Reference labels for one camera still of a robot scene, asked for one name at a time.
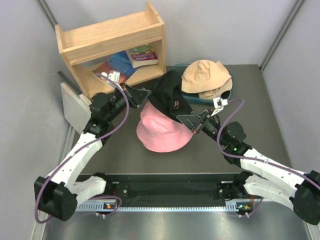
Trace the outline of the black hat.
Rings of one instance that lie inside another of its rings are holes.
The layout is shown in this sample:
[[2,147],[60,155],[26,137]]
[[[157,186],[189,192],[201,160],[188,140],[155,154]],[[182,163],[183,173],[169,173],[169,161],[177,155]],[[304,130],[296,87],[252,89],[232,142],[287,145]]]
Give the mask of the black hat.
[[155,79],[148,101],[178,123],[177,115],[190,115],[193,111],[182,94],[182,76],[174,69]]

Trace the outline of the pink bucket hat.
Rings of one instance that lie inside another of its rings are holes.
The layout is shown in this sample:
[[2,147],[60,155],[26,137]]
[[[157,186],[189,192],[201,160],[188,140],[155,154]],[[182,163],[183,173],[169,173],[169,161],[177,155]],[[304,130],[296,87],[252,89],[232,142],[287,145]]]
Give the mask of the pink bucket hat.
[[136,128],[138,139],[143,143],[184,143],[188,144],[193,134],[183,124],[162,114],[150,102],[140,113]]
[[169,153],[183,148],[186,144],[176,142],[156,142],[156,143],[143,143],[144,147],[156,153]]

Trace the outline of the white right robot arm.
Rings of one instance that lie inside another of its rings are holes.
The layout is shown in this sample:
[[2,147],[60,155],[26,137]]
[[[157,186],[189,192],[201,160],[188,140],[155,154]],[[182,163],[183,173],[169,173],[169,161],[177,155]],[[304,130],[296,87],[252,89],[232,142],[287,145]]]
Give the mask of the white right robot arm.
[[266,157],[244,142],[246,134],[239,122],[219,124],[208,110],[178,115],[177,119],[193,134],[203,131],[215,140],[227,162],[243,170],[233,181],[237,197],[254,195],[269,199],[291,209],[308,224],[320,223],[319,172],[294,170]]

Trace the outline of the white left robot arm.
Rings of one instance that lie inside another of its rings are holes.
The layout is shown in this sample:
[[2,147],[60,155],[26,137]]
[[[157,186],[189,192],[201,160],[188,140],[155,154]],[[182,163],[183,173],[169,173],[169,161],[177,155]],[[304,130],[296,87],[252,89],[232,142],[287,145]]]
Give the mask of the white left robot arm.
[[130,108],[137,109],[150,94],[151,90],[121,83],[116,86],[112,97],[104,92],[92,97],[89,106],[91,116],[76,145],[51,173],[38,177],[34,182],[36,218],[42,211],[65,222],[82,203],[97,195],[106,199],[113,194],[113,185],[102,173],[94,174],[83,182],[77,182],[78,176],[110,136],[123,125],[121,122],[114,127],[112,121],[121,112],[127,116]]

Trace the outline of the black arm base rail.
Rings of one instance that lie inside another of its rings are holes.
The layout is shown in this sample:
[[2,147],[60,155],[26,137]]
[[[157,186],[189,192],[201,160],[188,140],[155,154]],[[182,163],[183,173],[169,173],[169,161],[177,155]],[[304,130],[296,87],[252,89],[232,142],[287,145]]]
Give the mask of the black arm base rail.
[[104,195],[118,196],[127,208],[224,207],[227,201],[254,197],[236,193],[235,173],[94,173],[106,181]]

